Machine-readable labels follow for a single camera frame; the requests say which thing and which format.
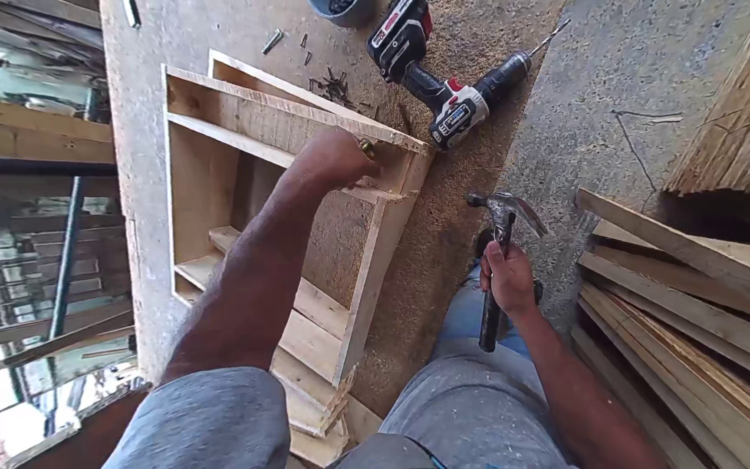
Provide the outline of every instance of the drill chuck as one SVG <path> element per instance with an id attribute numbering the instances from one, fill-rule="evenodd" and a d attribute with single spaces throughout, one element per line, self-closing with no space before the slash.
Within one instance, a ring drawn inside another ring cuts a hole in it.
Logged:
<path id="1" fill-rule="evenodd" d="M 531 58 L 525 51 L 515 51 L 502 65 L 489 70 L 474 83 L 488 107 L 493 107 L 513 86 L 526 80 L 531 70 Z"/>

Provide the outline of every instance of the hammer head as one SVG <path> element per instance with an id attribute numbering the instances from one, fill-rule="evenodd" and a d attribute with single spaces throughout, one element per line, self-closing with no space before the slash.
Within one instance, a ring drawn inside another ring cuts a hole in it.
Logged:
<path id="1" fill-rule="evenodd" d="M 496 192 L 488 197 L 468 194 L 465 196 L 465 200 L 471 207 L 487 207 L 496 226 L 505 226 L 512 219 L 511 215 L 514 215 L 516 218 L 525 220 L 528 227 L 538 238 L 543 238 L 544 235 L 548 234 L 546 226 L 534 209 L 525 200 L 513 194 Z"/>

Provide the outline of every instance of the claw hammer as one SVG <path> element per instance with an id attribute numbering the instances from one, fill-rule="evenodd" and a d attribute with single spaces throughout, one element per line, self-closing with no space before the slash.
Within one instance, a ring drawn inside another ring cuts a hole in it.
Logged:
<path id="1" fill-rule="evenodd" d="M 548 233 L 545 225 L 537 216 L 533 208 L 522 198 L 507 192 L 496 192 L 488 197 L 482 197 L 474 193 L 465 196 L 469 207 L 486 207 L 491 213 L 493 223 L 493 240 L 499 243 L 503 251 L 503 257 L 508 252 L 508 244 L 511 241 L 511 229 L 516 218 L 525 220 L 534 233 L 543 238 Z M 543 284 L 534 282 L 534 299 L 539 302 L 543 296 Z M 493 352 L 497 347 L 497 331 L 499 330 L 500 317 L 499 304 L 493 297 L 490 289 L 485 293 L 483 306 L 482 326 L 479 329 L 479 348 L 486 352 Z"/>

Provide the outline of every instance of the drill bit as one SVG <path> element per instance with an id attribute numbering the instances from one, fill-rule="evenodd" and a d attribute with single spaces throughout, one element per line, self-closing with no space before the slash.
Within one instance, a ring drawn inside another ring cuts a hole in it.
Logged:
<path id="1" fill-rule="evenodd" d="M 557 36 L 557 33 L 560 33 L 560 30 L 563 29 L 563 28 L 565 28 L 566 25 L 569 24 L 571 21 L 572 21 L 572 19 L 568 18 L 566 21 L 564 21 L 563 23 L 561 23 L 560 26 L 557 27 L 557 29 L 555 29 L 554 31 L 552 31 L 552 33 L 549 34 L 548 37 L 546 37 L 545 39 L 543 39 L 543 41 L 540 43 L 540 45 L 538 45 L 536 48 L 534 48 L 534 50 L 532 50 L 530 53 L 528 53 L 528 58 L 531 59 L 532 57 L 534 57 L 534 54 L 536 54 L 537 51 L 539 51 L 540 49 L 546 47 L 552 41 L 552 39 L 554 39 L 554 37 Z"/>

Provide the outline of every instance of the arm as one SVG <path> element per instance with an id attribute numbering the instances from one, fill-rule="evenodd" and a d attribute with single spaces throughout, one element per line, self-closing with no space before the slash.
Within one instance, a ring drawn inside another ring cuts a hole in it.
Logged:
<path id="1" fill-rule="evenodd" d="M 627 410 L 563 345 L 540 314 L 526 254 L 511 244 L 503 258 L 499 243 L 491 242 L 485 249 L 482 271 L 483 290 L 493 286 L 497 303 L 523 336 L 543 383 L 552 420 L 582 465 L 667 467 L 659 450 L 649 443 Z"/>
<path id="2" fill-rule="evenodd" d="M 323 197 L 377 172 L 351 133 L 333 128 L 311 138 L 191 310 L 161 384 L 216 368 L 267 370 L 294 305 Z"/>

